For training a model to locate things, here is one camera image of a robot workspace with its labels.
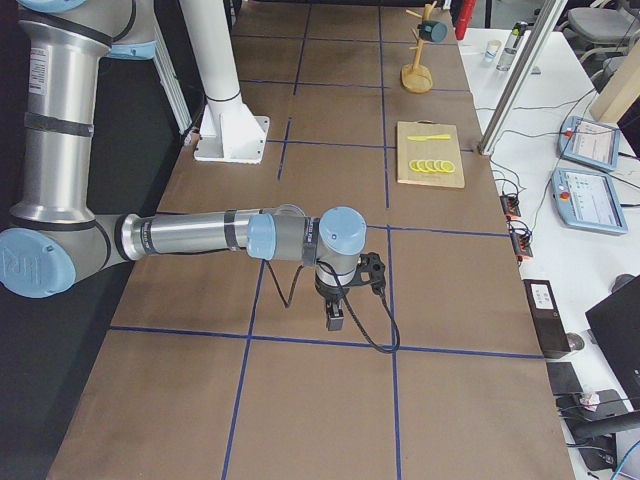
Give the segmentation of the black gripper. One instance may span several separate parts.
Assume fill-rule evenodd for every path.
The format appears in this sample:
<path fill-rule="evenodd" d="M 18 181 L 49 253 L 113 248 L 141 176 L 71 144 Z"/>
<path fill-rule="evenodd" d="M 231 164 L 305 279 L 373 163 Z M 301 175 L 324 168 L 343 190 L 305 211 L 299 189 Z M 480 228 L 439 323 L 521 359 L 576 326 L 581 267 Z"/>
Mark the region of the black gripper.
<path fill-rule="evenodd" d="M 344 313 L 341 300 L 349 292 L 347 286 L 329 285 L 318 276 L 315 277 L 316 291 L 325 299 L 326 329 L 340 331 L 343 328 Z"/>

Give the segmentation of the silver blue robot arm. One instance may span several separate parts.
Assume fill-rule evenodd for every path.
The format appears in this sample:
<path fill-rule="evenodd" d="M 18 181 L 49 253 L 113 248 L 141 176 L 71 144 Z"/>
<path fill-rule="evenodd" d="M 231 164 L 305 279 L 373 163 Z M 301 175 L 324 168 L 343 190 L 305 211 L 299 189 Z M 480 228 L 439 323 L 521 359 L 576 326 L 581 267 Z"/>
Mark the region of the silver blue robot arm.
<path fill-rule="evenodd" d="M 294 205 L 204 214 L 95 215 L 86 204 L 99 62 L 146 60 L 156 52 L 150 1 L 23 1 L 19 23 L 31 41 L 24 116 L 24 187 L 1 235 L 1 281 L 45 298 L 113 265 L 148 256 L 243 251 L 315 271 L 327 327 L 352 310 L 361 281 L 366 223 L 339 206 L 318 218 Z"/>

